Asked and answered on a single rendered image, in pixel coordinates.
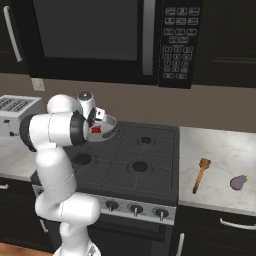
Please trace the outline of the black gas hob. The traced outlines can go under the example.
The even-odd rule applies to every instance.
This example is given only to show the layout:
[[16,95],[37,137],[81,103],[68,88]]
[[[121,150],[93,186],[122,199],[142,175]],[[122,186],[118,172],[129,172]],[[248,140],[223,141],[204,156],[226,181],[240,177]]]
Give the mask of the black gas hob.
[[67,147],[65,152],[79,192],[175,206],[179,141],[177,127],[119,122],[111,139]]

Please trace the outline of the dark upper cupboard door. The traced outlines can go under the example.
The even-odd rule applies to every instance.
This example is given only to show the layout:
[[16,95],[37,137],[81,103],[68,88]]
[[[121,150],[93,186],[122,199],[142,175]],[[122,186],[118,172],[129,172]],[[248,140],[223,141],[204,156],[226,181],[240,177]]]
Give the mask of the dark upper cupboard door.
[[193,83],[256,88],[256,0],[204,0]]
[[[16,61],[16,58],[14,55],[14,51],[11,45],[10,37],[7,31],[7,26],[6,26],[6,22],[3,14],[3,7],[6,5],[10,7],[9,14],[12,22],[12,27],[13,27],[13,31],[14,31],[14,35],[16,38],[20,55],[23,59],[19,63]],[[10,73],[10,74],[27,74],[28,73],[10,0],[0,0],[0,73]]]

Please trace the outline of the wooden spatula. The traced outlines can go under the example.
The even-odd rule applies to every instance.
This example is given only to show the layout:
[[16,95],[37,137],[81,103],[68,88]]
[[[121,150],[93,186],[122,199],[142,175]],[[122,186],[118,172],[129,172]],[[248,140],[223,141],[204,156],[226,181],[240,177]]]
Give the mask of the wooden spatula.
[[198,176],[197,176],[197,179],[196,179],[196,182],[195,182],[195,185],[193,187],[193,191],[192,193],[195,194],[198,190],[198,187],[199,187],[199,184],[202,180],[202,176],[203,176],[203,173],[206,169],[209,168],[211,164],[211,161],[209,159],[206,159],[206,158],[202,158],[200,160],[200,163],[199,163],[199,166],[200,166],[200,170],[199,170],[199,173],[198,173]]

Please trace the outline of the silver pot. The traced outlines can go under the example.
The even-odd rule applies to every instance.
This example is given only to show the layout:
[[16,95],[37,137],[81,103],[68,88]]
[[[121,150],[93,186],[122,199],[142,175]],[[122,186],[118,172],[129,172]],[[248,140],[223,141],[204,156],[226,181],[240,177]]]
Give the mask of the silver pot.
[[112,138],[116,132],[117,120],[106,114],[101,121],[95,121],[101,126],[101,139],[99,141],[90,141],[90,142],[102,142]]

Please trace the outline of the black oven door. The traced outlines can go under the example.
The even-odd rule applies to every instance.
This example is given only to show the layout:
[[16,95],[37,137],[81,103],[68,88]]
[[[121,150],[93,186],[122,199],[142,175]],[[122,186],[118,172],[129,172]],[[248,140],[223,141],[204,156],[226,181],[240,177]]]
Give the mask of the black oven door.
[[168,256],[173,227],[102,214],[88,227],[102,256]]

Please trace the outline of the dark lower cupboard front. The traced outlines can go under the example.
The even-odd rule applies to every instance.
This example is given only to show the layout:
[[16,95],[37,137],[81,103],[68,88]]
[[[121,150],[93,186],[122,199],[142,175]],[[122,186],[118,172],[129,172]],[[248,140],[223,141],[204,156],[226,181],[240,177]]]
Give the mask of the dark lower cupboard front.
[[35,213],[35,194],[28,181],[0,177],[0,242],[52,253],[48,235]]

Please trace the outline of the black microwave oven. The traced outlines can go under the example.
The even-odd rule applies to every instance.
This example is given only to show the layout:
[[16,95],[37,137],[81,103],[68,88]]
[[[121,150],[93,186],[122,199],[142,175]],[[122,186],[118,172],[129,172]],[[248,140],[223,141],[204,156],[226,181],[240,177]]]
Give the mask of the black microwave oven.
[[12,0],[36,78],[189,89],[204,0],[156,0],[153,74],[142,71],[144,0]]

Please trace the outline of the white wall socket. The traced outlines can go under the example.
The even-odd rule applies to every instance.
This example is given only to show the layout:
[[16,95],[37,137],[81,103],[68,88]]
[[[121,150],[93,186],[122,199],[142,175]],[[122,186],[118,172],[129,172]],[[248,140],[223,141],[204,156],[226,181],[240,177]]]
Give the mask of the white wall socket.
[[44,82],[41,78],[32,78],[32,85],[35,91],[44,91]]

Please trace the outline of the silver stove knob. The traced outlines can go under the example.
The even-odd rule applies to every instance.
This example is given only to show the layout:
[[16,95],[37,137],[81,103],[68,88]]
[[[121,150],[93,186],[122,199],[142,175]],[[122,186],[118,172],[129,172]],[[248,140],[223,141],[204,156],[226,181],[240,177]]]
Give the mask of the silver stove knob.
[[110,212],[112,212],[113,210],[115,210],[119,207],[118,203],[115,201],[107,201],[106,206]]
[[163,220],[165,217],[169,215],[169,212],[165,209],[157,208],[155,210],[155,214],[160,218],[160,220]]
[[140,205],[132,204],[130,206],[130,211],[134,213],[134,216],[137,216],[138,214],[143,212],[143,208]]

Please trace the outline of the white toaster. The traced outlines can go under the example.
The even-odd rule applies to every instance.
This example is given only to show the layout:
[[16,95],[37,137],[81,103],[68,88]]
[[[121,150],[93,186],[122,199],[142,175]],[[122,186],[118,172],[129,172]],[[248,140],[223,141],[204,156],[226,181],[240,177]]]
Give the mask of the white toaster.
[[0,137],[18,136],[23,118],[42,112],[43,102],[40,97],[0,96]]

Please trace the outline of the dark drawer front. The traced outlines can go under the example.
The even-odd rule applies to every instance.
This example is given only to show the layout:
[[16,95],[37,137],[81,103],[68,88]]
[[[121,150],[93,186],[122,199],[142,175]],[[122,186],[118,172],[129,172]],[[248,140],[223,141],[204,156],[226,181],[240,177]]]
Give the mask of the dark drawer front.
[[179,236],[185,234],[181,256],[256,256],[256,231],[220,224],[256,224],[255,216],[179,205],[169,256],[176,256]]

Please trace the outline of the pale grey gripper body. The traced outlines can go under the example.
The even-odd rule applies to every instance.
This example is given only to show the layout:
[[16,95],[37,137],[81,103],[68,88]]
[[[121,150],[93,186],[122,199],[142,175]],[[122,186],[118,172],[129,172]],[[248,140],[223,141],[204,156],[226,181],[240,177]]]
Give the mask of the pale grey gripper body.
[[100,127],[101,128],[101,126],[96,122],[90,123],[88,120],[84,121],[83,136],[84,136],[85,140],[87,140],[87,141],[99,141],[101,139],[101,133],[95,133],[95,134],[91,133],[91,129],[93,127]]

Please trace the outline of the purple eggplant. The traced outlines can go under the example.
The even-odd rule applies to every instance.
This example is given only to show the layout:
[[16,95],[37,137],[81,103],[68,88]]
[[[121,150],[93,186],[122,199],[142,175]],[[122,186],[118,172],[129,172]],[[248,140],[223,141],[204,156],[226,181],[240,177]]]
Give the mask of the purple eggplant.
[[233,190],[239,191],[243,188],[244,184],[248,181],[247,175],[240,175],[230,180],[230,187]]

